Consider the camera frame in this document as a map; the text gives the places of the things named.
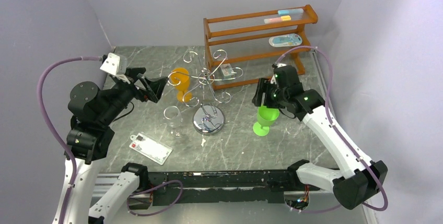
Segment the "green plastic wine glass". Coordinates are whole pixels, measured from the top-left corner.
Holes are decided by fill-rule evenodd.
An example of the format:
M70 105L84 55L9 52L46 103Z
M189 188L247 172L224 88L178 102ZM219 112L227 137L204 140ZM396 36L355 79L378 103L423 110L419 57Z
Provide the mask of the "green plastic wine glass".
M266 136L270 132L270 126L278 119L279 109L260 106L257 112L257 121L253 125L253 132L258 136Z

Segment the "clear wine glass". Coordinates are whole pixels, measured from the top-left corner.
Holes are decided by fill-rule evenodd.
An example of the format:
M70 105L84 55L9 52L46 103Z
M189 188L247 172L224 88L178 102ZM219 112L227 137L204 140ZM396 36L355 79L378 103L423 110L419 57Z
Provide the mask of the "clear wine glass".
M168 126L169 133L174 138L182 138L184 136L182 131L183 117L177 106L169 106L163 111L164 120Z
M285 125L285 133L290 136L297 136L304 128L304 125L298 120L289 120Z

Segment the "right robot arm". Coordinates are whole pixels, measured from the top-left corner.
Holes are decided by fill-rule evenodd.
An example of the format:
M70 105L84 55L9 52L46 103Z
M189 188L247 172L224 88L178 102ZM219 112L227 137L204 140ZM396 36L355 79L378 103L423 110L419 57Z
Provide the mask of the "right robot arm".
M311 129L336 162L338 169L328 169L300 160L287 168L286 182L293 190L314 186L333 193L340 205L352 210L378 193L387 199L383 183L388 167L373 161L344 132L331 115L323 97L314 89L304 90L294 66L273 64L272 78L258 80L252 103L258 107L258 121L253 130L264 136L279 113L286 109L291 119L298 119Z

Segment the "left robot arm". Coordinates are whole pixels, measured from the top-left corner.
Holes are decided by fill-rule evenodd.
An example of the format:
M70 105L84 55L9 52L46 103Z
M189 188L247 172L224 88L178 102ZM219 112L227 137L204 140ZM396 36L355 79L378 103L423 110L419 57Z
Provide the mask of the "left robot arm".
M70 93L71 129L64 140L65 179L55 223L109 223L133 192L149 187L147 167L129 163L118 181L91 207L95 183L114 137L111 123L133 101L158 102L168 78L147 78L145 68L129 68L112 76L114 85L102 90L94 82L76 85Z

